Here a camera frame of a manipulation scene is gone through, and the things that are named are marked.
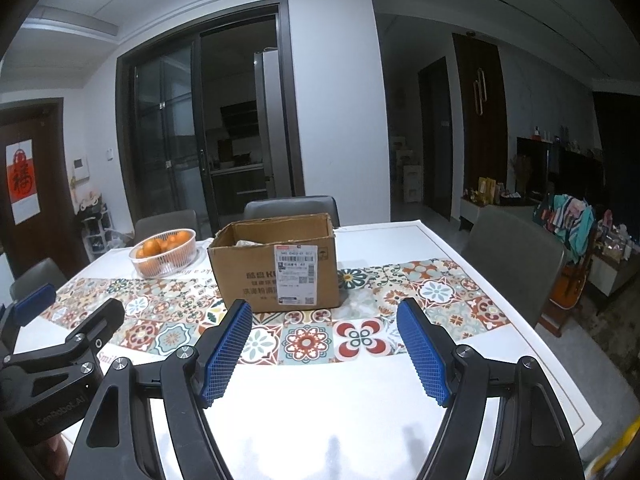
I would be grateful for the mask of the red fu wall poster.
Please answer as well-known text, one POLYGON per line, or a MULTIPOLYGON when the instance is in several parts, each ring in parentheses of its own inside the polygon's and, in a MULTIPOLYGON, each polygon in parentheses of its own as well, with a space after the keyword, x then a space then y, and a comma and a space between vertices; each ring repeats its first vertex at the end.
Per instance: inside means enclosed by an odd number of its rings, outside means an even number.
POLYGON ((16 226, 40 214, 32 139, 6 146, 6 185, 16 226))

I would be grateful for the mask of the grey chair far left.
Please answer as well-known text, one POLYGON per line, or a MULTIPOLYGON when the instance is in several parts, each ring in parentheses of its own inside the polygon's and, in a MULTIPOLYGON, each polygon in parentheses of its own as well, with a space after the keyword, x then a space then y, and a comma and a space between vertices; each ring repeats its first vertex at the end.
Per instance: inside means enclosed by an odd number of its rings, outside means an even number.
POLYGON ((145 217, 134 225, 134 244, 143 242, 152 235, 182 229, 191 229, 196 233, 197 238, 201 237, 198 216, 194 210, 183 209, 145 217))

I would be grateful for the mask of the grey dining chair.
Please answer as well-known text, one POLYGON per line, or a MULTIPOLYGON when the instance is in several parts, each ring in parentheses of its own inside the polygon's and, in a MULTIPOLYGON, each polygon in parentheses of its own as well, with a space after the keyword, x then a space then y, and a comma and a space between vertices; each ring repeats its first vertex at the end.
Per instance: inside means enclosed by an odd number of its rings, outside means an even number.
POLYGON ((565 247, 535 222, 506 207, 486 206, 462 257, 535 326, 563 269, 565 247))

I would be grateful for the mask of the patterned tablecloth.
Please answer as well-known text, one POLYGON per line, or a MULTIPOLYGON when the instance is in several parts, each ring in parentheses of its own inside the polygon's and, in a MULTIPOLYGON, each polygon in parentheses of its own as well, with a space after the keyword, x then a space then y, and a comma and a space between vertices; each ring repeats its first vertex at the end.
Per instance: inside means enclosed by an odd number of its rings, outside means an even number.
MULTIPOLYGON (((503 294, 423 223, 345 226, 335 233, 341 303, 258 313, 226 394, 207 419, 238 479, 412 479, 442 409, 425 395, 395 320, 415 299, 430 320, 488 359, 532 356, 558 397, 578 446, 600 419, 549 347, 503 294)), ((125 308, 101 352, 155 361, 226 312, 208 257, 144 280, 126 250, 89 264, 18 336, 17 350, 59 344, 107 298, 125 308)))

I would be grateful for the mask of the brown cardboard box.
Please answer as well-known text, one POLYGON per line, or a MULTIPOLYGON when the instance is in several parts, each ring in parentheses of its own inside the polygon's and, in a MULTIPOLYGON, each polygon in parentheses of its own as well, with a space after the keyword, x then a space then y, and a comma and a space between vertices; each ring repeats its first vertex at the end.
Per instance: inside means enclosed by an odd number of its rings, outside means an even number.
POLYGON ((322 214, 232 222, 207 248, 224 304, 255 313, 333 309, 341 303, 335 235, 322 214))

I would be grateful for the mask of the orange fruit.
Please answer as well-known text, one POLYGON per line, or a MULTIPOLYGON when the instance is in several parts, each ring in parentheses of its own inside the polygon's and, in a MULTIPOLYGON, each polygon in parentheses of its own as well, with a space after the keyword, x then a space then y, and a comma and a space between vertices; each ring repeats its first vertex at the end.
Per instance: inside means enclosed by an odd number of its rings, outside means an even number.
POLYGON ((149 238, 142 245, 142 254, 145 257, 154 257, 163 251, 163 241, 158 238, 149 238))

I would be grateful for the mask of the white fruit basket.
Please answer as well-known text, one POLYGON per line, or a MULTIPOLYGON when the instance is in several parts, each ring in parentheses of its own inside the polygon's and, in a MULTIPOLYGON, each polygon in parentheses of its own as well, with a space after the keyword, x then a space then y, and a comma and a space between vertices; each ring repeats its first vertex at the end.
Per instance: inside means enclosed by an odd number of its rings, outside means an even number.
POLYGON ((171 230, 152 235, 135 244, 129 251, 129 260, 142 278, 164 278, 184 270, 195 260, 198 246, 196 233, 191 229, 171 230), (154 257, 142 254, 142 245, 149 238, 163 241, 163 252, 154 257))

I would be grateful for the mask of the grey chair far side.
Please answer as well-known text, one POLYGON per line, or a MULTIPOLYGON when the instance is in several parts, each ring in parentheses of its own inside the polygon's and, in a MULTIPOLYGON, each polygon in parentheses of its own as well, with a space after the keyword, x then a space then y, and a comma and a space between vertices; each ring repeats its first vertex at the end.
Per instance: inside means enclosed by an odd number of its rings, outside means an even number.
POLYGON ((332 226, 340 226, 337 203, 329 195, 297 196, 252 200, 245 205, 244 220, 301 216, 302 214, 328 214, 332 226))

